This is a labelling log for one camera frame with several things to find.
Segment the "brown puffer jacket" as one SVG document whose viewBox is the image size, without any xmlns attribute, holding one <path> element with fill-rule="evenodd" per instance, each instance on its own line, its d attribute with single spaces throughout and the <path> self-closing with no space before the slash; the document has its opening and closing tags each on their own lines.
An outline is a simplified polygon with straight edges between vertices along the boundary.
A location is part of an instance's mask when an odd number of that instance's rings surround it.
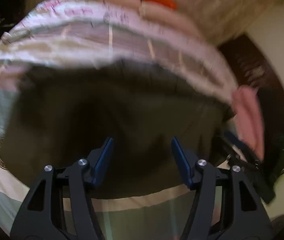
<svg viewBox="0 0 284 240">
<path fill-rule="evenodd" d="M 18 88 L 0 148 L 7 169 L 30 186 L 45 165 L 67 167 L 110 137 L 113 153 L 94 193 L 100 199 L 180 185 L 171 140 L 216 162 L 212 140 L 233 117 L 229 105 L 169 70 L 133 60 L 101 68 L 34 65 Z"/>
</svg>

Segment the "pink folded blanket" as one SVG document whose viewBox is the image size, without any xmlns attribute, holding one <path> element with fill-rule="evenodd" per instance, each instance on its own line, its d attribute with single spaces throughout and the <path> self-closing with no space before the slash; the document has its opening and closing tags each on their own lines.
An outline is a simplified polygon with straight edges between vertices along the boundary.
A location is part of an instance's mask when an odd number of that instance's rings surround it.
<svg viewBox="0 0 284 240">
<path fill-rule="evenodd" d="M 257 92 L 250 86 L 239 86 L 232 93 L 231 108 L 240 140 L 255 153 L 259 161 L 263 161 L 265 129 Z"/>
</svg>

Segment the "dark wooden headboard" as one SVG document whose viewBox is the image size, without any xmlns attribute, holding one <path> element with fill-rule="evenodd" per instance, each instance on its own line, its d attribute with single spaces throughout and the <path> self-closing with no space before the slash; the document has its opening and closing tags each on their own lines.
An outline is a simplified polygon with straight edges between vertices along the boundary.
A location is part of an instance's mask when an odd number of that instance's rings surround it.
<svg viewBox="0 0 284 240">
<path fill-rule="evenodd" d="M 284 88 L 272 65 L 247 35 L 219 46 L 237 81 L 257 89 L 265 124 L 265 163 L 284 174 Z"/>
</svg>

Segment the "pink pillow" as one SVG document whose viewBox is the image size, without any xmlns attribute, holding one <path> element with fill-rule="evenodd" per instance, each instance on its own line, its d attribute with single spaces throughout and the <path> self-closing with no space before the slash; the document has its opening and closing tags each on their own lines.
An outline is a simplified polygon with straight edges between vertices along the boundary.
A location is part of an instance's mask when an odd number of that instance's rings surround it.
<svg viewBox="0 0 284 240">
<path fill-rule="evenodd" d="M 198 40 L 204 40 L 205 37 L 196 27 L 195 23 L 187 16 L 174 11 L 164 5 L 156 2 L 141 1 L 141 0 L 105 0 L 119 6 L 130 8 L 139 13 L 139 15 L 153 22 L 158 22 L 177 29 L 190 35 Z"/>
</svg>

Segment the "striped pastel bed sheet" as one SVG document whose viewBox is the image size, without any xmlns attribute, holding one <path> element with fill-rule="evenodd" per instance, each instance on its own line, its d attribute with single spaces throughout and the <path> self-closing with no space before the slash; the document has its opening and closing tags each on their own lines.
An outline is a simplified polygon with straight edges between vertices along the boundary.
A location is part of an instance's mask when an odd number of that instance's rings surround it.
<svg viewBox="0 0 284 240">
<path fill-rule="evenodd" d="M 200 34 L 168 27 L 177 20 L 152 5 L 142 17 L 133 9 L 101 1 L 46 0 L 0 42 L 0 138 L 17 95 L 17 81 L 31 63 L 94 67 L 121 57 L 156 62 L 181 74 L 204 95 L 231 103 L 238 87 L 225 58 Z M 10 233 L 28 187 L 0 162 L 0 228 Z"/>
</svg>

